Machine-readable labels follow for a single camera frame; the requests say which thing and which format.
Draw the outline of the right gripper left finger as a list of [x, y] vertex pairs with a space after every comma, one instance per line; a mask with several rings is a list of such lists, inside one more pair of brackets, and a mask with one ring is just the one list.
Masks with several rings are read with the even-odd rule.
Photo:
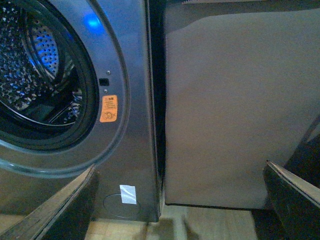
[[29, 215], [0, 234], [2, 240], [84, 240], [100, 176], [92, 164]]

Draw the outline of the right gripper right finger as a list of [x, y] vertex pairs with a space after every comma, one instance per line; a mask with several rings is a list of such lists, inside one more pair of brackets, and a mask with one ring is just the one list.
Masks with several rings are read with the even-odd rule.
[[291, 240], [320, 238], [320, 189], [267, 161], [263, 180], [273, 209]]

